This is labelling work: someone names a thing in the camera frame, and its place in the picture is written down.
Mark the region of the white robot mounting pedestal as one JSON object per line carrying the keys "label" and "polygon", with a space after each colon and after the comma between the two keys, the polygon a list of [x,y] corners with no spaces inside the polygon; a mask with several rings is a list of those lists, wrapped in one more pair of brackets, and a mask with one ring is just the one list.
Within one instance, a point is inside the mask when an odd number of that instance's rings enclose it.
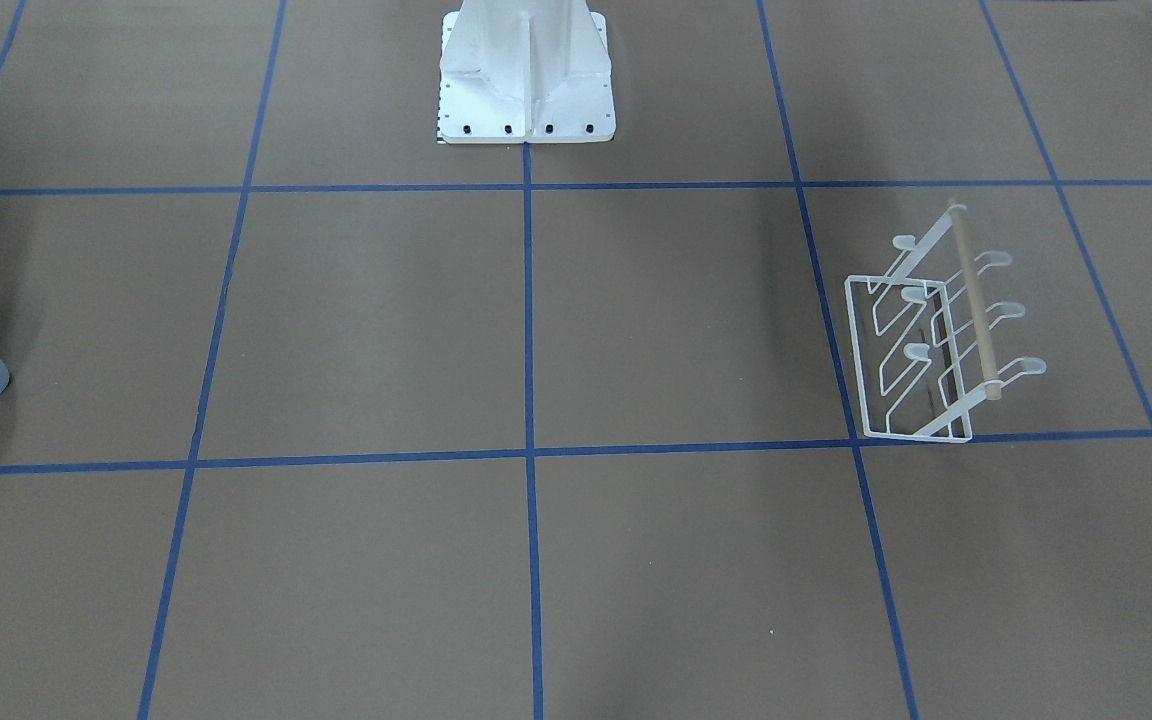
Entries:
{"label": "white robot mounting pedestal", "polygon": [[440,41],[438,141],[616,136],[607,18],[585,1],[463,1],[444,14]]}

